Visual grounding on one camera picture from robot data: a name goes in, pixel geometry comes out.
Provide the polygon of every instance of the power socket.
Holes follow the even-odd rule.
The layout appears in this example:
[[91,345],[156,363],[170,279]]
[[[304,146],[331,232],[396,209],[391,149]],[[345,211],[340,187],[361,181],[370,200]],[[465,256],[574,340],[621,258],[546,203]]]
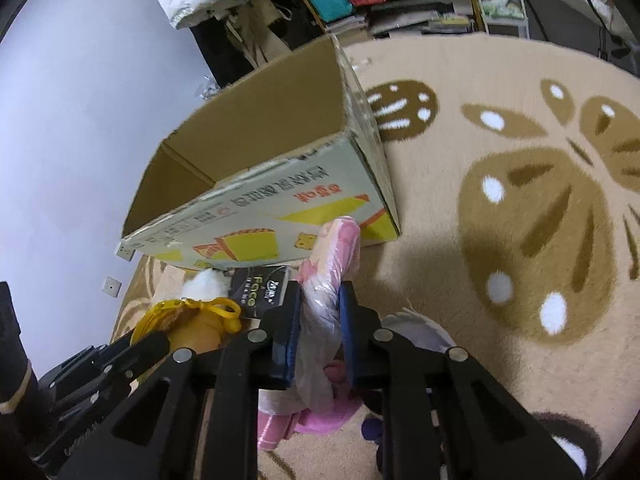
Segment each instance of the power socket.
[[107,276],[104,279],[104,283],[102,284],[102,291],[112,298],[117,298],[121,286],[122,283],[120,283],[118,280],[114,280],[113,278]]
[[118,243],[116,247],[116,256],[121,257],[123,260],[130,262],[133,258],[133,253],[135,253],[135,249],[131,249],[125,246],[122,242]]

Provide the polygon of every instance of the silver screw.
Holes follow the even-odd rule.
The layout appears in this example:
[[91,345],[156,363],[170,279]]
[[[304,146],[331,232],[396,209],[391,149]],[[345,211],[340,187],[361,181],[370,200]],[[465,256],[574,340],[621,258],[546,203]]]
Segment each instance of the silver screw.
[[449,349],[449,359],[454,361],[458,361],[459,363],[466,361],[466,358],[469,357],[469,354],[466,353],[464,348],[460,348],[459,346],[454,346]]
[[386,343],[394,338],[394,333],[386,328],[379,328],[373,333],[373,339],[381,343]]
[[261,343],[265,339],[267,339],[267,333],[261,328],[251,330],[251,332],[249,332],[246,336],[252,343]]
[[192,355],[193,355],[193,352],[188,348],[178,348],[174,352],[174,361],[177,363],[185,363],[189,359],[191,359]]

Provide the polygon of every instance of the white wall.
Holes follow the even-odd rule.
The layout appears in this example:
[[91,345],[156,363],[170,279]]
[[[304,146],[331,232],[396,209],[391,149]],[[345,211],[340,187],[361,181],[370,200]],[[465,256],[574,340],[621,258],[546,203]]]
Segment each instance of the white wall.
[[28,0],[0,43],[0,280],[38,375],[108,341],[130,199],[207,74],[156,0]]

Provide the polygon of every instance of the open cardboard box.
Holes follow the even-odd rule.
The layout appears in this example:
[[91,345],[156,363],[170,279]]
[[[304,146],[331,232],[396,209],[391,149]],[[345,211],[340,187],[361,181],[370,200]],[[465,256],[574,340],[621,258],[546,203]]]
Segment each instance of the open cardboard box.
[[341,215],[363,243],[399,235],[376,121],[325,36],[226,88],[162,141],[122,241],[178,267],[256,266],[307,257]]

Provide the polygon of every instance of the beige strap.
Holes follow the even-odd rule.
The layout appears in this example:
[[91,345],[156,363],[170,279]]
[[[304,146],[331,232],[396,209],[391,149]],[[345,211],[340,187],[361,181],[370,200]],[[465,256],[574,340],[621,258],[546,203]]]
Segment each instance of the beige strap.
[[24,377],[22,378],[22,382],[20,383],[20,388],[16,390],[11,399],[7,402],[0,402],[0,413],[3,415],[9,415],[13,413],[15,409],[20,404],[20,401],[24,397],[25,392],[27,391],[27,386],[29,386],[29,380],[31,379],[31,361],[27,360],[27,370],[24,373]]

